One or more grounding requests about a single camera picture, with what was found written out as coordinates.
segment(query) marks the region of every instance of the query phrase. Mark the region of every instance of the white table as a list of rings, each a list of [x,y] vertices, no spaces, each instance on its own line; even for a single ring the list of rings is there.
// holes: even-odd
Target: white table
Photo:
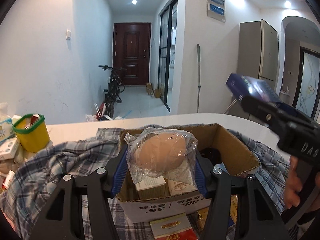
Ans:
[[[158,116],[119,121],[86,122],[72,124],[47,125],[50,140],[53,145],[66,141],[79,141],[96,135],[98,128],[134,129],[148,124],[158,124],[164,127],[171,125],[219,123],[226,129],[236,130],[255,141],[259,141],[278,152],[289,160],[290,155],[281,151],[276,145],[278,136],[268,128],[236,116],[225,114],[182,114]]]

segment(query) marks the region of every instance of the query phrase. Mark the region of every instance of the yellow bucket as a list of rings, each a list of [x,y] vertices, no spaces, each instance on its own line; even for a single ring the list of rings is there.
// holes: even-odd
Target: yellow bucket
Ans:
[[[44,116],[41,114],[39,115],[39,120],[32,127],[25,129],[26,119],[32,116],[33,114],[26,114],[21,117],[13,125],[13,131],[16,133],[24,149],[28,152],[36,153],[48,144],[50,138],[44,123]]]

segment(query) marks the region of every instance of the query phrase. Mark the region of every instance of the plaid cloth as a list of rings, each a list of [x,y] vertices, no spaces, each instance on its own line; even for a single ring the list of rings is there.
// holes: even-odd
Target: plaid cloth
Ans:
[[[0,208],[14,222],[15,230],[22,239],[29,239],[39,212],[64,174],[87,176],[118,154],[120,131],[116,128],[99,129],[96,137],[85,141],[66,142],[43,149],[19,168],[9,189],[0,196]],[[262,165],[256,175],[281,212],[289,164],[267,146],[235,131],[230,132],[260,159]],[[109,205],[120,239],[154,239],[149,223],[131,223],[116,199],[109,199]],[[85,238],[92,239],[86,196],[82,198],[82,206]],[[194,215],[188,215],[188,218],[198,234]],[[227,240],[233,239],[234,233],[235,227],[230,227]]]

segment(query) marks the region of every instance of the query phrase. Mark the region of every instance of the bicycle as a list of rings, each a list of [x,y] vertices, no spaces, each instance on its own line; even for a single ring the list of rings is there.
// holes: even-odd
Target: bicycle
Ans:
[[[125,86],[119,77],[119,75],[116,73],[117,70],[126,70],[124,68],[112,68],[107,65],[102,66],[99,65],[100,68],[102,68],[104,71],[111,70],[110,74],[110,83],[108,86],[108,89],[105,89],[104,92],[106,93],[105,100],[100,106],[100,111],[102,111],[101,108],[103,108],[104,103],[107,104],[107,108],[104,112],[104,115],[108,115],[111,118],[113,118],[114,114],[114,103],[122,103],[122,100],[120,98],[120,93],[122,93],[125,89]]]

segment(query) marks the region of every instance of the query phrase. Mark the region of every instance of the brown front door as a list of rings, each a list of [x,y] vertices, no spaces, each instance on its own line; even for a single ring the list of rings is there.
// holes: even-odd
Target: brown front door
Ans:
[[[149,82],[151,23],[116,23],[113,35],[113,67],[124,85]]]

